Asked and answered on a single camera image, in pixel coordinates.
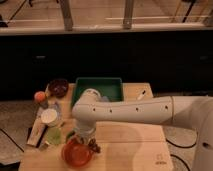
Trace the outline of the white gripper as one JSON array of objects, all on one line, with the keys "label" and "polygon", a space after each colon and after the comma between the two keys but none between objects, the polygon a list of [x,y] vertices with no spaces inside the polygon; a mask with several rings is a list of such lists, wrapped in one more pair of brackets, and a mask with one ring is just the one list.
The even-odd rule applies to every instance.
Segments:
[{"label": "white gripper", "polygon": [[75,135],[77,136],[77,140],[79,143],[87,145],[91,139],[95,137],[95,128],[89,130],[83,130],[80,128],[75,128]]}]

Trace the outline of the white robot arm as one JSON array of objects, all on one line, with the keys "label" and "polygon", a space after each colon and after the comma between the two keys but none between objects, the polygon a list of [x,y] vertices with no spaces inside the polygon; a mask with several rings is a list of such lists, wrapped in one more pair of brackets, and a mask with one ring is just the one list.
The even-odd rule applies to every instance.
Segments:
[{"label": "white robot arm", "polygon": [[102,121],[168,125],[197,132],[192,171],[213,171],[213,97],[165,96],[147,100],[101,102],[86,89],[72,107],[74,130],[88,140]]}]

